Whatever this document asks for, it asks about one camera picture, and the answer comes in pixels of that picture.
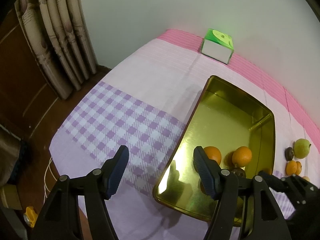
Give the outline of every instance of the pink striped border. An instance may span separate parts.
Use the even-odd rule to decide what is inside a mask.
[[[160,35],[158,39],[198,53],[200,53],[200,47],[203,40],[203,38],[199,36],[176,29],[168,29],[165,33]],[[229,64],[225,66],[265,90],[270,96],[281,103],[305,129],[318,149],[318,152],[320,152],[319,128],[311,120],[307,112],[297,102],[297,100],[295,100],[295,98],[282,85],[256,65],[235,53],[233,53]]]

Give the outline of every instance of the checkered tablecloth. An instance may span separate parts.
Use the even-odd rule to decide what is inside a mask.
[[[129,148],[124,181],[151,196],[185,125],[108,84],[99,82],[78,104],[62,128],[101,165],[120,145]]]

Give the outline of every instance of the silver screw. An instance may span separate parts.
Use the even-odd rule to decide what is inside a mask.
[[[228,170],[222,170],[221,171],[221,174],[224,175],[224,176],[228,176],[230,174],[230,171]]]
[[[254,179],[257,181],[257,182],[261,182],[262,181],[262,178],[260,176],[255,176]]]
[[[59,178],[59,180],[60,180],[60,181],[65,181],[67,178],[68,178],[67,175],[61,175],[60,178]]]
[[[100,169],[94,169],[94,170],[92,171],[92,173],[93,173],[94,175],[99,175],[99,174],[101,174],[101,170],[100,170]]]

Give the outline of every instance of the golden metal container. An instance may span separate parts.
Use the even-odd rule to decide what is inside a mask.
[[[233,151],[240,146],[249,147],[252,160],[244,170],[251,179],[261,170],[272,172],[275,143],[273,113],[240,88],[211,76],[153,188],[153,197],[183,214],[210,221],[216,201],[200,189],[200,178],[193,166],[194,148],[217,147],[222,155],[220,167],[229,169]],[[238,198],[237,206],[235,226],[241,223],[241,198]]]

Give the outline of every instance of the white cable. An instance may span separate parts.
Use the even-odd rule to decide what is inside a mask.
[[[50,170],[51,175],[53,176],[53,178],[57,181],[57,179],[55,178],[55,176],[54,176],[53,173],[52,173],[52,170],[51,170],[51,167],[50,167],[50,164],[51,164],[51,163],[52,163],[52,157],[50,157],[48,166],[47,166],[47,168],[45,169],[45,173],[44,173],[44,199],[43,199],[43,203],[45,202],[45,199],[47,198],[47,192],[46,192],[46,190],[49,191],[49,193],[50,193],[50,190],[48,189],[47,184],[46,184],[46,182],[45,182],[45,177],[46,177],[46,175],[47,175],[48,169]]]

